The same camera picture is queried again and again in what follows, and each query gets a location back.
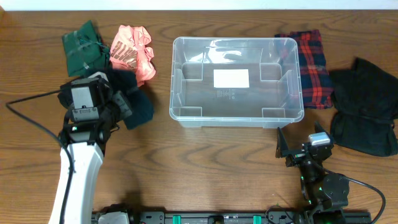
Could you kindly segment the dark navy cloth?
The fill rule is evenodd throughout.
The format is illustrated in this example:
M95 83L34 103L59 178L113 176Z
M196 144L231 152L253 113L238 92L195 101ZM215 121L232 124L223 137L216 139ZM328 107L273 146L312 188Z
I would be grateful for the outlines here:
M113 101L119 106L120 120L132 130L153 118L154 107L147 95L139 89L136 75L128 70L108 69L105 72L113 89Z

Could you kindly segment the pink t-shirt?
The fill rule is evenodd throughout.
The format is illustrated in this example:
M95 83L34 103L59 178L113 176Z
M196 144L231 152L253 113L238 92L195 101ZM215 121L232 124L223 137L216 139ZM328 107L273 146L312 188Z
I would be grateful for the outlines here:
M152 37L145 27L120 25L110 49L112 68L134 72L137 85L142 86L156 74L151 62L154 50L148 46L151 41Z

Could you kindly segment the black cloth bundle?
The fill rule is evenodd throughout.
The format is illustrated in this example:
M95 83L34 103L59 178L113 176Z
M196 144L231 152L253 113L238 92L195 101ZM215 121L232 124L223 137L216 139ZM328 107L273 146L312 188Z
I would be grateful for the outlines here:
M60 92L57 95L60 104L66 108L74 108L74 102L72 97L72 81L67 82L60 86Z

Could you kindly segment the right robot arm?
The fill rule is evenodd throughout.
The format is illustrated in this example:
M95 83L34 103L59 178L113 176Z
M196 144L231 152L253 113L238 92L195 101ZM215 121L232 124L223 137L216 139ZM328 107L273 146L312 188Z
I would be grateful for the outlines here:
M293 216L294 223L344 224L343 207L348 204L349 181L342 175L327 171L323 161L332 155L333 138L319 123L315 133L300 149L290 149L281 128L277 129L276 158L284 158L287 167L300 170L303 197L309 202Z

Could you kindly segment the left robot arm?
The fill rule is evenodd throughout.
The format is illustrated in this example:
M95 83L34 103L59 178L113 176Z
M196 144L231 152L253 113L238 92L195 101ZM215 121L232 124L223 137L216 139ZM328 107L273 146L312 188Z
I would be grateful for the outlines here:
M124 99L103 72L64 84L61 92L72 102L58 135L60 178L49 222L91 223L96 180Z

